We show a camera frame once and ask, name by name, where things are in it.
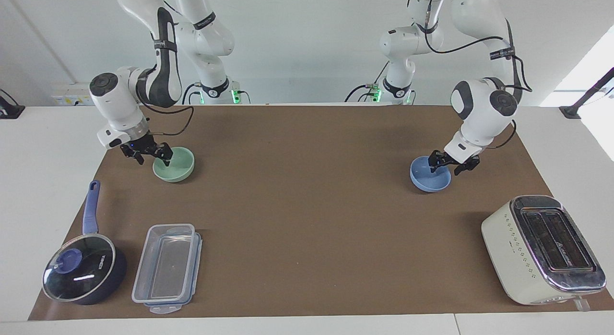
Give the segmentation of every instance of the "clear plastic food container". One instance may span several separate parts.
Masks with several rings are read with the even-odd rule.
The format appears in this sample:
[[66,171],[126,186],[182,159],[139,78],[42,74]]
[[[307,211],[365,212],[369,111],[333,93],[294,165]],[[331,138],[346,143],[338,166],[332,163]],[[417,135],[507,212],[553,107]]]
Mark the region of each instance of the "clear plastic food container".
[[166,314],[190,302],[196,289],[202,239],[191,224],[149,228],[132,288],[132,301]]

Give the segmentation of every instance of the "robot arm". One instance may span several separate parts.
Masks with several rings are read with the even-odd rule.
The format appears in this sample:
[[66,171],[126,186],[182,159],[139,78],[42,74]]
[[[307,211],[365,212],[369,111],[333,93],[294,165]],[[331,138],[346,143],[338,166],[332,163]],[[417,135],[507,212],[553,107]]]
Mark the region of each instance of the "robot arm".
[[451,104],[463,120],[460,130],[445,146],[434,151],[429,164],[432,171],[445,165],[459,165],[454,171],[474,169],[482,153],[511,123],[522,97],[516,69],[511,28],[498,0],[452,0],[454,25],[462,33],[485,40],[490,51],[494,77],[461,81],[451,95]]
[[226,75],[219,57],[235,48],[232,33],[217,19],[209,0],[176,0],[178,9],[189,23],[177,25],[181,53],[194,64],[202,98],[208,104],[236,103],[233,81]]
[[152,155],[169,165],[173,152],[166,143],[157,144],[149,132],[147,119],[139,103],[168,108],[181,96],[177,70],[175,23],[164,7],[164,0],[118,0],[120,6],[149,28],[156,54],[151,69],[120,68],[105,73],[90,83],[90,94],[99,112],[109,123],[98,132],[98,140],[107,149],[120,145],[125,156]]
[[416,71],[411,60],[414,55],[430,53],[425,42],[425,33],[434,48],[441,47],[443,35],[437,29],[439,10],[443,0],[409,0],[408,11],[412,25],[392,29],[379,40],[379,48],[390,59],[388,74],[378,84],[382,90],[380,101],[393,104],[404,103],[410,94],[410,87]]

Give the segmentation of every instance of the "lid knob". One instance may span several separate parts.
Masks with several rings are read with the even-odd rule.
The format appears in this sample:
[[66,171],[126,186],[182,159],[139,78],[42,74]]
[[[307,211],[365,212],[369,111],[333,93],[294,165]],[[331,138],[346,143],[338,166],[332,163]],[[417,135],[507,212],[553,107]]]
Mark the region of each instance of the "lid knob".
[[83,254],[81,253],[81,250],[76,248],[66,250],[62,252],[55,260],[53,270],[55,270],[55,272],[58,274],[68,274],[79,267],[82,259]]

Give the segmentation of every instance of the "toaster slot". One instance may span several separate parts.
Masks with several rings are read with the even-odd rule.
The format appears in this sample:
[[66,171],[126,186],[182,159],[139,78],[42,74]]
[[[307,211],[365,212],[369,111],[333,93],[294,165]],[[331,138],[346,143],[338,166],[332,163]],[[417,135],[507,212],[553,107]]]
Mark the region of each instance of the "toaster slot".
[[553,210],[531,211],[523,213],[523,217],[550,270],[593,268],[592,262],[585,254],[586,249],[563,214]]
[[559,212],[545,213],[546,222],[554,229],[553,234],[559,250],[568,263],[569,269],[592,269],[592,262],[585,255],[586,249],[581,245],[577,234],[563,214]]

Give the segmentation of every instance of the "pot lid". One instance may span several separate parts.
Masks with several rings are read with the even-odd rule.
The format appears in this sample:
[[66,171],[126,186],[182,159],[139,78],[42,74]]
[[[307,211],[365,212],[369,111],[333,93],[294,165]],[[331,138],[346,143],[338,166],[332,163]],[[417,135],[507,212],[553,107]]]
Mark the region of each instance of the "pot lid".
[[113,267],[115,248],[103,235],[77,237],[49,261],[43,274],[43,290],[49,298],[73,301],[96,289]]

